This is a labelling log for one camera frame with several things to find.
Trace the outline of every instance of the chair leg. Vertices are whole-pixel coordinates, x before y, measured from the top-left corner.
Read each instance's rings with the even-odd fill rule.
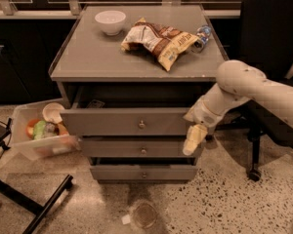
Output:
[[[258,126],[251,126],[248,133],[248,140],[252,142],[252,166],[248,177],[253,181],[259,181],[261,179],[261,173],[258,170],[261,135],[261,129]]]

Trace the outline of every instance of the tabletop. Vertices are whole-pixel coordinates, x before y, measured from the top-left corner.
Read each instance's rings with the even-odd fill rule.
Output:
[[[105,10],[119,10],[127,19],[116,36],[101,32],[95,15]],[[188,48],[180,54],[170,71],[166,71],[147,52],[124,52],[121,42],[140,18],[173,26],[195,34],[209,21],[199,5],[181,6],[87,6],[63,46],[63,52],[53,63],[51,78],[63,82],[157,82],[157,81],[215,81],[218,66],[226,54],[213,31],[201,53]]]

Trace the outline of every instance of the drawer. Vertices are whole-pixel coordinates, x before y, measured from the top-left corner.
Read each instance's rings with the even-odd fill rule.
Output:
[[[84,137],[80,146],[88,157],[186,157],[183,154],[184,141],[184,137]]]
[[[188,108],[76,108],[61,115],[73,136],[185,136]]]
[[[197,167],[189,165],[128,166],[98,165],[90,169],[94,179],[108,181],[186,181],[194,179]]]

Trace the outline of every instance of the transparent plastic container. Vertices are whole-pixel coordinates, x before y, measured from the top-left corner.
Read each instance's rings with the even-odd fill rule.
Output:
[[[51,102],[63,105],[62,99],[52,99],[19,105],[13,112],[11,146],[29,160],[79,150],[77,136],[51,136],[33,140],[26,134],[27,123],[35,118],[43,120],[42,109]]]

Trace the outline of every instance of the black cabinet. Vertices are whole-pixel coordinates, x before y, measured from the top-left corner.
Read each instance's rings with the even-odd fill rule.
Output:
[[[59,98],[51,62],[74,19],[0,19],[0,103]]]

